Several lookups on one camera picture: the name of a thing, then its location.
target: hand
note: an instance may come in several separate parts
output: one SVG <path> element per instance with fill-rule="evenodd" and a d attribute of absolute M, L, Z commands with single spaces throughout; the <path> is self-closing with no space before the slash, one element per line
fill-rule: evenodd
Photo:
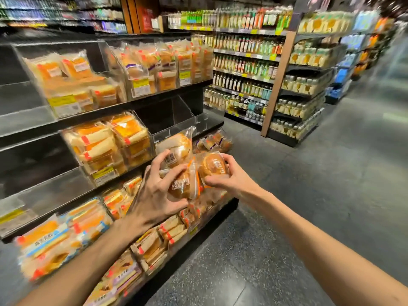
<path fill-rule="evenodd" d="M 160 164 L 169 154 L 170 150 L 163 151 L 147 166 L 137 201 L 126 216 L 139 222 L 145 231 L 187 207 L 186 199 L 170 201 L 167 198 L 170 185 L 187 169 L 187 165 L 180 164 L 172 168 L 164 178 L 159 175 Z"/>
<path fill-rule="evenodd" d="M 225 153 L 221 155 L 225 162 L 228 163 L 230 177 L 225 178 L 225 175 L 206 176 L 204 181 L 207 185 L 227 190 L 239 200 L 244 200 L 246 194 L 255 193 L 260 189 L 259 185 L 245 173 L 233 156 Z"/>

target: wooden pillar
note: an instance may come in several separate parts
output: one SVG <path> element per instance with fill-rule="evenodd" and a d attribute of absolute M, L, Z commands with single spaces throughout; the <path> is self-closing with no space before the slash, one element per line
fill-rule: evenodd
<path fill-rule="evenodd" d="M 276 101 L 278 100 L 279 92 L 282 86 L 283 79 L 285 78 L 286 68 L 289 64 L 290 55 L 292 54 L 292 48 L 295 44 L 296 31 L 288 31 L 286 34 L 285 43 L 282 47 L 281 59 L 279 61 L 278 71 L 275 76 L 275 80 L 272 87 L 271 96 L 268 101 L 268 108 L 266 109 L 266 116 L 263 119 L 263 125 L 261 135 L 266 137 L 273 112 L 275 111 Z"/>

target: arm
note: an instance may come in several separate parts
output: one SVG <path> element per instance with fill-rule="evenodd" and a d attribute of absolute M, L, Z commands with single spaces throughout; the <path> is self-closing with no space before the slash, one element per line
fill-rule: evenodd
<path fill-rule="evenodd" d="M 44 281 L 17 306 L 82 306 L 102 276 L 126 248 L 152 226 L 187 206 L 186 200 L 170 202 L 167 190 L 185 165 L 159 176 L 160 163 L 169 154 L 164 151 L 146 169 L 144 185 L 137 204 L 117 221 L 94 244 Z"/>
<path fill-rule="evenodd" d="M 273 222 L 336 305 L 408 305 L 408 288 L 288 208 L 263 190 L 223 154 L 231 176 L 208 176 L 206 184 L 224 188 Z"/>

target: gray floor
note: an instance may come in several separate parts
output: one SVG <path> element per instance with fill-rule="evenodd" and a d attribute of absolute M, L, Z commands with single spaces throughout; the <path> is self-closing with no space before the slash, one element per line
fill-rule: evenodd
<path fill-rule="evenodd" d="M 295 149 L 231 120 L 232 154 L 294 211 L 408 285 L 408 40 Z M 153 305 L 332 305 L 283 236 L 240 205 Z"/>

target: person's right hand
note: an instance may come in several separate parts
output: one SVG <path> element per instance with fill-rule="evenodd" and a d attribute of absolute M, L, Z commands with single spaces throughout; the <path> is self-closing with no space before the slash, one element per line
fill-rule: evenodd
<path fill-rule="evenodd" d="M 260 186 L 248 176 L 233 156 L 225 153 L 221 155 L 225 162 L 228 163 L 230 177 L 225 178 L 225 175 L 206 176 L 204 181 L 207 185 L 227 190 L 240 200 L 244 200 L 246 194 L 260 190 Z"/>

